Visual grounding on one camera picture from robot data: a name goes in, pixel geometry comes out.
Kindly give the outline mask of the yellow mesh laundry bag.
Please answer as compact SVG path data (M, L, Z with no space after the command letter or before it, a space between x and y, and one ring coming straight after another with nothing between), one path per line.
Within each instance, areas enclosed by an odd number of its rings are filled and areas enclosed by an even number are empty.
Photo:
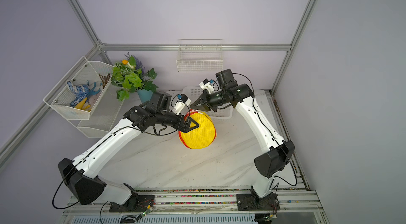
M216 128L211 118L201 111L192 110L187 117L193 118L200 124L200 127L189 133L179 132L181 143L189 149L203 149L210 146L216 136Z

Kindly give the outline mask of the teal garden rake yellow handle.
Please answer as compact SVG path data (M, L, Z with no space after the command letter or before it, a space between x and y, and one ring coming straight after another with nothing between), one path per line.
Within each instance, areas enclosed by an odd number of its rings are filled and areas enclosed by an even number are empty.
M91 95L95 95L98 93L99 88L102 86L102 82L98 81L98 82L94 82L94 86L93 88L90 90L87 98L85 98L83 101L81 101L77 106L75 106L74 108L76 109L80 109L82 111L85 111L85 107L87 106L87 100Z

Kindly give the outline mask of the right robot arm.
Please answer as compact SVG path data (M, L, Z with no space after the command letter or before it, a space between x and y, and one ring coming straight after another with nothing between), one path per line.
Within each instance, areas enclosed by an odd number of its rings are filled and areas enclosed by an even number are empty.
M285 140L267 120L255 97L252 83L239 84L234 77L235 73L227 69L218 72L215 80L203 80L199 84L203 92L190 107L216 112L231 106L244 118L262 151L254 160L259 172L251 189L254 197L267 197L280 182L296 186L296 172L291 161L294 143Z

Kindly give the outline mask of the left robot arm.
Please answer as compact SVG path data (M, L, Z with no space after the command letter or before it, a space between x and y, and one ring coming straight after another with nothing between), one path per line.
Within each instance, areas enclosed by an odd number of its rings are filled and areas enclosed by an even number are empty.
M171 111L170 105L171 95L154 92L149 101L127 111L110 132L83 154L73 160L65 158L59 162L63 184L81 205L104 200L124 211L133 211L140 206L138 194L131 186L104 180L99 177L99 172L127 143L150 127L170 126L183 133L200 128L191 116L182 115L181 109Z

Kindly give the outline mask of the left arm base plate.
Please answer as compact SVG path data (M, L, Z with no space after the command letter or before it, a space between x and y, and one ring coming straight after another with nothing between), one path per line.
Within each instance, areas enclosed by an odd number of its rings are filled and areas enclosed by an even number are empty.
M144 212L148 207L152 207L155 195L137 195L131 196L123 205L111 203L109 212L127 213L127 212Z

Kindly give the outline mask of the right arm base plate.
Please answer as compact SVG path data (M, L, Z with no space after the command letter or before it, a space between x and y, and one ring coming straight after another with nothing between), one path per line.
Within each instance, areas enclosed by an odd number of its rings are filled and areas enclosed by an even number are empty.
M280 210L278 195L271 193L264 198L256 199L252 194L237 194L237 208L239 211L274 211Z

